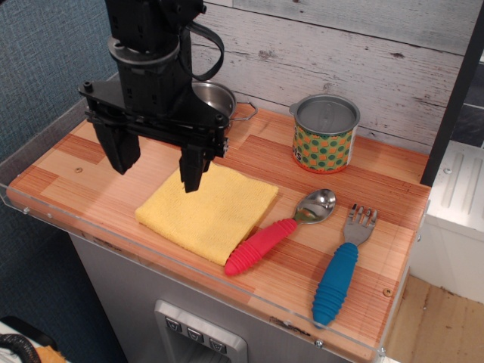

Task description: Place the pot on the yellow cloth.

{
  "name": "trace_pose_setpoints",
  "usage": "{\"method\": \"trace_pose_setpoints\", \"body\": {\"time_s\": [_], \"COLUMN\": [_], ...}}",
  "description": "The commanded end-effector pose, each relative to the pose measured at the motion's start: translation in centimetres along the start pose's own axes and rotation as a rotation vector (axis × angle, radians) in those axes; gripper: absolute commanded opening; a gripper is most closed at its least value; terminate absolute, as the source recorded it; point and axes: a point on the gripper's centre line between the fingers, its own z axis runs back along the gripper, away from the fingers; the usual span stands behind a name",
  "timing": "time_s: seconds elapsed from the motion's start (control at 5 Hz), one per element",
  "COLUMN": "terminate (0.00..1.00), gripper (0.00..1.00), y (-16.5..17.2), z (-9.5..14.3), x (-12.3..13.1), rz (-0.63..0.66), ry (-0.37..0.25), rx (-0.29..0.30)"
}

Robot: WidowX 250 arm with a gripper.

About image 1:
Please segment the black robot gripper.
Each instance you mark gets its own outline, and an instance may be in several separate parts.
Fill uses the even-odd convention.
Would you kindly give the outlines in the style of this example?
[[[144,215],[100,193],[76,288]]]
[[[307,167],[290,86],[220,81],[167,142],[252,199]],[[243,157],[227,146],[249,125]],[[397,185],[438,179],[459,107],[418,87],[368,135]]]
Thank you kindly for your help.
[[[228,148],[229,120],[192,89],[190,37],[176,36],[157,51],[136,51],[114,37],[107,45],[119,80],[86,82],[79,91],[111,166],[124,175],[138,161],[138,136],[174,144],[182,147],[185,192],[197,191],[210,165],[206,154],[222,157]]]

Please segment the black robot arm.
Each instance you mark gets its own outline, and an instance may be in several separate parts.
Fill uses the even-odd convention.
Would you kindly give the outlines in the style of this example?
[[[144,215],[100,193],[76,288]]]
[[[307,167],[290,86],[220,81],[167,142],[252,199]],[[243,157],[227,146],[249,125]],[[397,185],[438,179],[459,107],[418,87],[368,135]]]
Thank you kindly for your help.
[[[141,155],[139,137],[180,147],[179,170],[186,192],[196,191],[215,157],[228,147],[229,118],[202,101],[193,81],[214,77],[223,58],[205,73],[192,70],[191,34],[223,41],[195,22],[206,11],[202,1],[108,1],[108,48],[119,79],[84,82],[87,120],[111,166],[125,174]]]

